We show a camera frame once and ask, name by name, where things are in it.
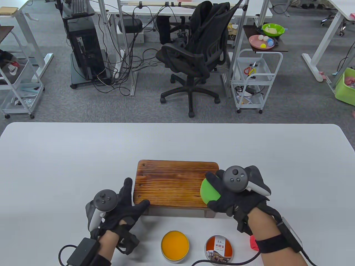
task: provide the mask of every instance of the wrist strap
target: wrist strap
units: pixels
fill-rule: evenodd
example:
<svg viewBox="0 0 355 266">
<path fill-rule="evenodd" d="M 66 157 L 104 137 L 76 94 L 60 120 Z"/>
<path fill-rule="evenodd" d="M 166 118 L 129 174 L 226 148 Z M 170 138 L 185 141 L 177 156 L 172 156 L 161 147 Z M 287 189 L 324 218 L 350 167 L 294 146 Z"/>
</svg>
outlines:
<svg viewBox="0 0 355 266">
<path fill-rule="evenodd" d="M 290 244 L 287 242 L 286 238 L 282 234 L 265 240 L 256 240 L 255 242 L 258 245 L 259 251 L 264 254 L 272 253 L 290 247 Z"/>
</svg>

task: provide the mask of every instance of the pink plate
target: pink plate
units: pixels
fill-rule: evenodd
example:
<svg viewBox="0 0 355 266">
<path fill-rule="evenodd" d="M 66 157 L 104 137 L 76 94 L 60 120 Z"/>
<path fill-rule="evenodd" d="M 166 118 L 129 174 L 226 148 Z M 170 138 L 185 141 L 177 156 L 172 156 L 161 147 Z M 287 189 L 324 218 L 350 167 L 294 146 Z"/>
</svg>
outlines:
<svg viewBox="0 0 355 266">
<path fill-rule="evenodd" d="M 253 47 L 256 48 L 256 49 L 269 50 L 269 49 L 271 49 L 272 47 L 275 46 L 275 44 L 274 44 L 273 46 L 268 47 L 266 41 L 264 41 L 264 40 L 260 41 L 258 38 L 259 38 L 259 34 L 258 34 L 258 35 L 250 36 L 250 38 L 249 38 L 249 43 L 250 43 L 250 45 L 253 46 Z M 261 48 L 261 47 L 260 47 L 260 45 L 263 44 L 263 43 L 266 45 L 266 48 Z"/>
</svg>

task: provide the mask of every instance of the chair armrest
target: chair armrest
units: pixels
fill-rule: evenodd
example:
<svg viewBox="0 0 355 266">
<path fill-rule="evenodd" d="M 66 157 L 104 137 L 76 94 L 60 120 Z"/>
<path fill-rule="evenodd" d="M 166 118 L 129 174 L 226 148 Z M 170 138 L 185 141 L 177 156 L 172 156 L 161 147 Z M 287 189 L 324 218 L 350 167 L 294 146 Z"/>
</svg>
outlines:
<svg viewBox="0 0 355 266">
<path fill-rule="evenodd" d="M 164 58 L 167 61 L 167 65 L 169 68 L 174 71 L 175 73 L 181 72 L 181 70 L 177 69 L 177 67 L 174 65 L 174 63 L 171 61 L 171 55 L 168 54 L 169 52 L 173 52 L 178 54 L 180 57 L 183 57 L 186 59 L 186 61 L 189 63 L 189 65 L 195 65 L 198 67 L 198 70 L 200 73 L 208 78 L 209 77 L 209 70 L 205 64 L 204 61 L 204 55 L 203 54 L 193 54 L 189 51 L 186 51 L 184 48 L 175 46 L 171 43 L 166 43 L 162 46 L 162 53 Z"/>
</svg>

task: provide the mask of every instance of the chair backrest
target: chair backrest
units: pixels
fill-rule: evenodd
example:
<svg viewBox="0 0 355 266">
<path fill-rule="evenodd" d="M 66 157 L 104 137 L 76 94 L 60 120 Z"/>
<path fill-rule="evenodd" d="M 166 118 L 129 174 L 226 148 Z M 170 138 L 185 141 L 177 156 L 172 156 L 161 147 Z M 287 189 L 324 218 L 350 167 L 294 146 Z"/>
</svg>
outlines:
<svg viewBox="0 0 355 266">
<path fill-rule="evenodd" d="M 191 16 L 191 30 L 185 49 L 194 54 L 203 54 L 206 65 L 218 63 L 223 50 L 226 49 L 228 23 L 242 1 L 232 9 L 229 2 L 212 5 L 210 1 L 205 1 L 199 4 Z"/>
</svg>

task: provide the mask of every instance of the wax tin lid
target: wax tin lid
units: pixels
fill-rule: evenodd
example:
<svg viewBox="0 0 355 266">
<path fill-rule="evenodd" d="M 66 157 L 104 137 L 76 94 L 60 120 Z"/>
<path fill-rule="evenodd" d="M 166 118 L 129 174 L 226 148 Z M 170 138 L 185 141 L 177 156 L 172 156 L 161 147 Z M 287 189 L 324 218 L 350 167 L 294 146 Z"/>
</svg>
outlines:
<svg viewBox="0 0 355 266">
<path fill-rule="evenodd" d="M 205 253 L 209 260 L 229 262 L 233 257 L 233 248 L 228 239 L 221 235 L 214 235 L 207 240 Z"/>
</svg>

